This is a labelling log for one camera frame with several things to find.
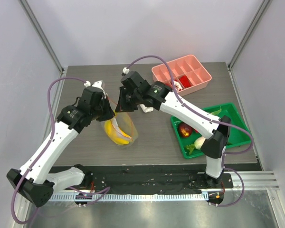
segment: silver metal floor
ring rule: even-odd
[[[240,191],[226,191],[224,204],[235,201]],[[41,208],[57,215],[73,202],[51,202]],[[277,228],[267,191],[246,191],[243,199],[227,208],[205,201],[112,202],[73,208],[57,218],[38,216],[32,228]]]

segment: table surface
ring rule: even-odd
[[[151,68],[156,64],[137,64],[131,70],[138,71],[152,83]],[[208,86],[195,93],[184,96],[186,100],[200,108],[233,102],[240,112],[236,94],[226,67],[226,63],[204,63],[204,67],[212,75]],[[79,77],[90,82],[103,80],[105,91],[117,101],[121,86],[121,71],[125,65],[70,66],[66,76]],[[74,103],[83,91],[82,84],[74,80],[66,80],[63,86],[57,113],[67,105]],[[139,165],[139,164],[205,164],[205,156],[185,159],[177,142],[171,125],[170,115],[153,111],[143,113],[141,109],[130,113],[138,131],[138,139],[133,145],[121,148],[114,144],[104,132],[101,124],[92,121],[75,138],[61,154],[56,166],[99,165]],[[243,150],[232,148],[228,151]],[[229,155],[225,163],[256,163],[253,150],[241,155]]]

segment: plastic bag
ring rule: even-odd
[[[116,102],[110,98],[111,107],[116,107]],[[103,121],[103,129],[109,138],[117,145],[129,146],[138,137],[138,132],[128,113],[115,113],[111,120]]]

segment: pink container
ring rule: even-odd
[[[185,96],[205,88],[212,79],[211,75],[194,55],[188,55],[172,60],[168,62],[168,65],[173,72],[174,80],[177,80],[183,88],[184,86],[179,81],[179,78],[186,75],[189,79],[191,87],[184,88],[179,91],[178,94],[181,96]],[[152,68],[152,73],[154,81],[161,81],[172,87],[168,69],[164,64],[154,66]]]

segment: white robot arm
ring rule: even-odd
[[[123,86],[119,88],[119,100],[115,111],[132,112],[137,110],[137,105],[144,104],[146,107],[153,107],[156,110],[176,116],[196,129],[206,138],[201,148],[201,151],[206,155],[205,179],[209,186],[214,187],[220,184],[223,173],[222,156],[228,142],[230,128],[212,121],[206,121],[191,112],[178,101],[171,88],[162,82],[157,81],[150,85],[135,71],[124,74],[121,82]],[[206,113],[185,101],[184,98],[181,100],[191,109],[211,120],[231,122],[227,116],[219,119],[217,116]]]
[[[52,142],[32,168],[30,165],[45,148],[51,134],[19,170],[11,169],[8,172],[7,178],[15,188],[26,170],[30,169],[21,184],[19,193],[37,207],[43,206],[56,192],[70,186],[87,186],[90,183],[91,172],[79,164],[59,173],[49,174],[49,171],[66,146],[92,120],[105,121],[114,117],[114,112],[110,107],[103,86],[102,81],[87,86],[79,98],[77,106],[75,106],[76,102],[61,111],[55,123],[55,134]]]
[[[115,111],[131,112],[137,110],[137,105],[144,104],[146,107],[153,107],[174,115],[192,126],[206,138],[201,148],[207,161],[205,179],[209,186],[219,184],[223,173],[222,154],[227,145],[230,129],[217,123],[205,121],[190,112],[179,103],[171,88],[162,82],[149,85],[137,72],[133,71],[125,75],[121,82],[123,86],[120,87],[119,101]],[[230,121],[227,117],[219,119],[187,101],[185,103],[211,120]],[[30,169],[19,189],[19,193],[37,207],[43,206],[56,192],[70,186],[87,186],[91,182],[91,172],[79,164],[69,170],[49,174],[62,151],[84,127],[88,126],[92,120],[105,121],[114,117],[108,97],[103,90],[102,81],[95,82],[92,86],[85,88],[77,106],[75,104],[65,107],[57,117],[55,136],[51,144]],[[7,178],[14,188],[49,139],[50,136],[19,170],[11,169],[8,172]]]

